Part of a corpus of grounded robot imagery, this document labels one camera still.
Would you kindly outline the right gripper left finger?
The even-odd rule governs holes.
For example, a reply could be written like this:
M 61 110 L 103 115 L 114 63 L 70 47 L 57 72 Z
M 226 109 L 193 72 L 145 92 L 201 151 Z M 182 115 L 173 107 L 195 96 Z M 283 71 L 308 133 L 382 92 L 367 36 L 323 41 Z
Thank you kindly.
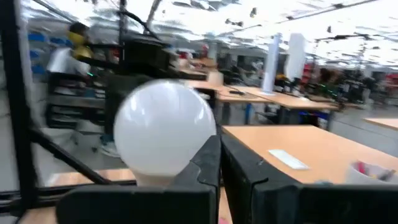
M 67 193 L 55 216 L 64 224 L 216 224 L 221 143 L 211 136 L 166 187 L 87 185 Z

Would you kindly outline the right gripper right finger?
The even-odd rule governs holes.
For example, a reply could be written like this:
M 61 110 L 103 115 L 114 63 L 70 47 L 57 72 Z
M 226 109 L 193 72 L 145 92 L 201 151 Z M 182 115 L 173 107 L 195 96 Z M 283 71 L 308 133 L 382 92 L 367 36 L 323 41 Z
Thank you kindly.
M 234 137 L 221 145 L 233 223 L 397 223 L 394 185 L 302 184 Z

